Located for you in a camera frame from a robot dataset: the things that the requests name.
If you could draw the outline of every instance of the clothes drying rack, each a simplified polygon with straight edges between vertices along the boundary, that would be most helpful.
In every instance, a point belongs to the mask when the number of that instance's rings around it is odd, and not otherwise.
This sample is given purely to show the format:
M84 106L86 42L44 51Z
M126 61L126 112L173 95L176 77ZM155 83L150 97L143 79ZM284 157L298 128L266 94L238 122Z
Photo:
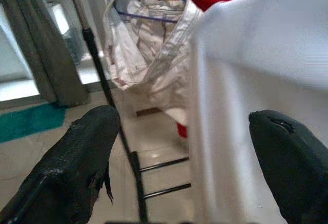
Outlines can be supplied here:
M78 19L79 19L81 27L82 27L83 38L84 38L84 40L87 44L87 47L89 49L89 52L90 52L91 56L92 56L94 66L96 67L97 73L99 75L101 87L102 87L102 90L105 94L107 103L116 108L114 98L112 96L110 87L108 85L108 82L107 82L105 74L104 74L103 66L101 65L101 61L100 61L100 58L98 56L98 49L97 49L97 45L95 44L94 35L93 35L93 32L92 32L92 30L89 26L88 21L87 21L86 13L84 11L82 2L81 2L81 0L73 0L73 4L74 4L75 10L77 12ZM167 161L167 162L163 162L161 164L156 164L156 165L152 165L152 166L149 166L149 167L141 168L140 163L139 163L138 153L136 151L131 152L131 150L129 148L128 141L127 141L127 138L126 138L126 135L124 133L124 129L123 129L121 124L120 124L120 127L119 127L118 134L121 138L121 141L122 141L122 144L123 144L123 147L124 147L124 151L126 153L126 156L128 158L129 164L131 166L131 169L132 169L132 172L133 172L133 175L134 175L135 185L136 185L136 189L137 189L140 221L141 222L148 222L148 212L147 212L146 199L156 197L156 196L160 196L160 195L163 195L163 194L167 194L167 193L170 193L170 192L175 192L175 191L179 191L179 190L182 190L182 189L186 189L186 188L191 187L191 184L188 183L188 184L184 184L184 185L180 185L180 186L167 188L167 189L163 189L163 190L160 190L160 191L145 194L144 185L142 183L141 173L146 172L146 171L150 171L150 170L154 170L154 169L158 169L158 168L162 168L162 167L166 167L166 166L170 166L170 165L174 165L174 164L178 164L178 163L189 160L189 158L184 157L184 158L180 158L180 159L177 159L177 160Z

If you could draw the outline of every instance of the metal rung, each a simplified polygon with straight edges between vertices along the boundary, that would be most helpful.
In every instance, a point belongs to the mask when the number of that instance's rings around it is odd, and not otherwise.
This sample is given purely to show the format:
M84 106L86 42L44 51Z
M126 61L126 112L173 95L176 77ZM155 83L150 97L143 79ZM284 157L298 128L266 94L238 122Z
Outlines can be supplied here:
M155 165L152 165L152 166L149 166L146 168L142 168L142 169L140 169L140 172L145 172L145 171L152 170L152 169L158 169L158 168L166 167L169 165L174 165L174 164L178 164L180 162L188 161L188 160L189 160L189 157L184 157L184 158L173 160L173 161L167 161L167 162L163 162L161 164L155 164Z
M146 194L143 198L144 199L148 199L148 198L151 198L151 197L157 197L159 195L163 195L163 194L167 194L167 193L170 193L170 192L179 191L179 190L186 189L186 188L189 188L189 187L191 187L191 184L190 183L184 184L184 185L181 185L181 186L177 186L177 187L172 187L172 188L164 189L164 190L161 190L161 191L158 191L158 192L149 193L149 194Z

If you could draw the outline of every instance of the teal mat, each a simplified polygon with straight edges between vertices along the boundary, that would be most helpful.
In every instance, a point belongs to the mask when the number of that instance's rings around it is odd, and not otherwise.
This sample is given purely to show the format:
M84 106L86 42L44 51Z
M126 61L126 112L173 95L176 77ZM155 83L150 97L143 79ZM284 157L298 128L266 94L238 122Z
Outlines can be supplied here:
M46 104L1 115L0 143L61 127L66 109Z

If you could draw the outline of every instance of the white shirt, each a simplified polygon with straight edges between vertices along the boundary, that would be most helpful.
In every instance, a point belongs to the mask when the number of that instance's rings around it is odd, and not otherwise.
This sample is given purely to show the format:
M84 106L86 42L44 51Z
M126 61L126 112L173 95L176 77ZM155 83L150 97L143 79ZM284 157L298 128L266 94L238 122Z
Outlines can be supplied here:
M164 23L119 15L165 17ZM137 88L182 125L189 107L189 40L202 15L191 0L110 0L104 14L105 57L112 81Z
M248 115L276 110L328 145L328 0L215 4L199 21L192 49L195 222L286 223L258 163Z

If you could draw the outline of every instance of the gray curtain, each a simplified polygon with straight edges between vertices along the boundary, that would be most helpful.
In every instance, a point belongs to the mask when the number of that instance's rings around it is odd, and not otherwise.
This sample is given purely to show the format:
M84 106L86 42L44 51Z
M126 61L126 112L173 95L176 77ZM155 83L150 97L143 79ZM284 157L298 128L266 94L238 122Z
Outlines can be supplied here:
M71 55L42 0L0 0L38 90L61 106L87 103Z

